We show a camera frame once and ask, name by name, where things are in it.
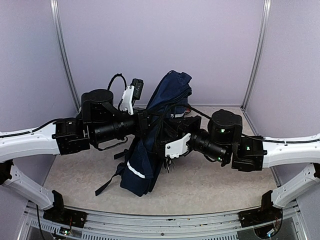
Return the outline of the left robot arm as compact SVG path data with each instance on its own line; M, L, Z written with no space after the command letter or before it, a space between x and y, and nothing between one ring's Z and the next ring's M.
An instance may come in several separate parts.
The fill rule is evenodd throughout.
M81 96L77 117L58 118L37 128L1 133L0 184L11 188L44 211L53 222L73 222L79 214L64 206L63 196L48 190L27 177L13 160L36 155L71 155L128 135L141 137L149 128L147 110L134 108L139 96L133 86L123 94L121 109L113 105L114 95L107 89L96 89Z

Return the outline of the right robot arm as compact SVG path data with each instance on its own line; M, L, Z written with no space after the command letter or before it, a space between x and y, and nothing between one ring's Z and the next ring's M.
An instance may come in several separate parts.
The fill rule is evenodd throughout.
M201 128L202 112L185 118L160 118L155 134L158 154L166 160L191 151L199 152L210 162L240 172L261 171L280 165L304 163L305 168L284 185L261 197L258 208L238 214L242 227L251 227L283 218L288 203L320 182L320 136L272 138L243 133L238 114L220 109L208 117L207 129Z

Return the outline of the navy blue backpack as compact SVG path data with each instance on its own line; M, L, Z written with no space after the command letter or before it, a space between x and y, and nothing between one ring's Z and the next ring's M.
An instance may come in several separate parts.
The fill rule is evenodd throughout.
M189 85L192 77L185 72L169 71L159 82L153 92L146 109L151 114L150 130L144 137L135 136L136 131L133 115L114 108L113 104L102 106L108 110L111 117L103 124L91 129L91 144L98 148L100 143L113 139L126 143L128 135L134 139L128 150L122 152L124 162L117 166L115 175L121 177L120 187L141 197L151 192L161 171L163 157L155 152L157 129L161 122L168 118L183 117L187 108L188 97L192 93Z

